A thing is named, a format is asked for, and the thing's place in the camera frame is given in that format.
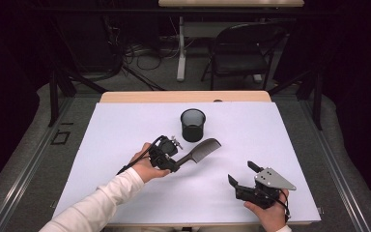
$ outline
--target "white paper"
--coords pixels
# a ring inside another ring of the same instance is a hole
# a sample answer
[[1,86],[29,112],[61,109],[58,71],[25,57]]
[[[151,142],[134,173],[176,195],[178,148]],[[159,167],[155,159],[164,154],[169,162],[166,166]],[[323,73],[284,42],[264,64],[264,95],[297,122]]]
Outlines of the white paper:
[[189,108],[206,114],[201,141],[212,137],[222,146],[199,163],[189,161],[152,180],[119,206],[110,223],[258,223],[228,183],[230,174],[240,185],[255,186],[249,160],[272,167],[297,187],[289,195],[291,222],[320,220],[273,102],[98,103],[54,215],[111,180],[145,142],[175,135],[184,149],[173,159],[185,156],[198,144],[182,138],[180,115]]

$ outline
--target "wooden table edge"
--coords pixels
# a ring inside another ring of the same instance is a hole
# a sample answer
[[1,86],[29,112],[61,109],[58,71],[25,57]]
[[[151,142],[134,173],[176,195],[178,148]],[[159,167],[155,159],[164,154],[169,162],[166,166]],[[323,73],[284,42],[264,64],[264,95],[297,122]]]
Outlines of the wooden table edge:
[[271,102],[267,91],[106,92],[100,103],[123,102]]

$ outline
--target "pencil cup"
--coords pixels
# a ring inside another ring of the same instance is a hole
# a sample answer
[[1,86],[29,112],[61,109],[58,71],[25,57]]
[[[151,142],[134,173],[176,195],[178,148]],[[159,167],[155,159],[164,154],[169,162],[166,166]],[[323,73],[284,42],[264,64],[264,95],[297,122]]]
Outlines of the pencil cup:
[[185,141],[197,142],[203,138],[206,115],[199,109],[191,108],[183,112],[182,135]]

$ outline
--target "table leg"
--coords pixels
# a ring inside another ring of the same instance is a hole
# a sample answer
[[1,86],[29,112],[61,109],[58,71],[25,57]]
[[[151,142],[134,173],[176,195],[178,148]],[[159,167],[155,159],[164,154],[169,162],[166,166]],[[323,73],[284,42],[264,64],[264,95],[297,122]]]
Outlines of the table leg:
[[180,50],[180,58],[179,58],[179,67],[177,70],[177,81],[184,81],[185,80],[185,72],[186,72],[186,50],[185,50],[185,24],[184,19],[180,16],[180,24],[179,24],[179,50]]

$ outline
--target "human hand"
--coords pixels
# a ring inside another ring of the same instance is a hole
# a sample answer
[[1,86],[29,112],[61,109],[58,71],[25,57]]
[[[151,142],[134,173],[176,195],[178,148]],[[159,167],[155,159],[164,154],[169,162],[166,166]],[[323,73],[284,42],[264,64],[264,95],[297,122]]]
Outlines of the human hand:
[[[279,200],[285,204],[288,197],[288,190],[282,190],[285,195],[281,192],[279,193]],[[275,202],[271,207],[266,210],[261,207],[246,201],[243,205],[252,211],[261,221],[261,224],[264,226],[264,229],[268,232],[274,232],[285,226],[285,208],[281,204]]]
[[[144,153],[149,147],[151,146],[150,143],[145,143],[143,148],[140,152],[136,153],[131,161],[136,160],[141,154]],[[144,183],[148,183],[150,180],[154,178],[164,177],[170,173],[170,170],[159,170],[152,167],[150,160],[148,159],[149,153],[147,153],[143,159],[139,160],[132,168],[137,172],[137,174],[141,177]]]

